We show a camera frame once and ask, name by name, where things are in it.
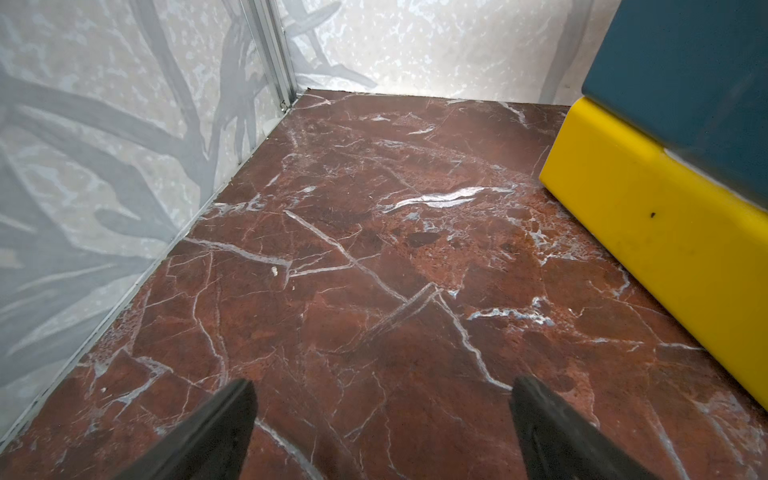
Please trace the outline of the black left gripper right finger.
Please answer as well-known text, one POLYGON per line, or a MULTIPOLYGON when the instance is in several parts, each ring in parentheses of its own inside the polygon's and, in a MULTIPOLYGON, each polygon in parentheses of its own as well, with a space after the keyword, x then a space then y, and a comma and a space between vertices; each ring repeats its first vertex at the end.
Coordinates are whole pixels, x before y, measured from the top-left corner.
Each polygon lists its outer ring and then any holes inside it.
POLYGON ((530 479, 656 477, 532 376, 515 379, 509 408, 530 479))

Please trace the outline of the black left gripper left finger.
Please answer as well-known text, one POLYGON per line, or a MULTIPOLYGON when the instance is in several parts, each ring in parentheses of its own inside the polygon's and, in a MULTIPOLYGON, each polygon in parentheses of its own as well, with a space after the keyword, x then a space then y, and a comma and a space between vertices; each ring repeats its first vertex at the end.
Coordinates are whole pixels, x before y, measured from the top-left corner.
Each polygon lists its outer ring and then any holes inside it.
POLYGON ((118 479, 237 479, 258 413, 252 381, 236 379, 121 471, 118 479))

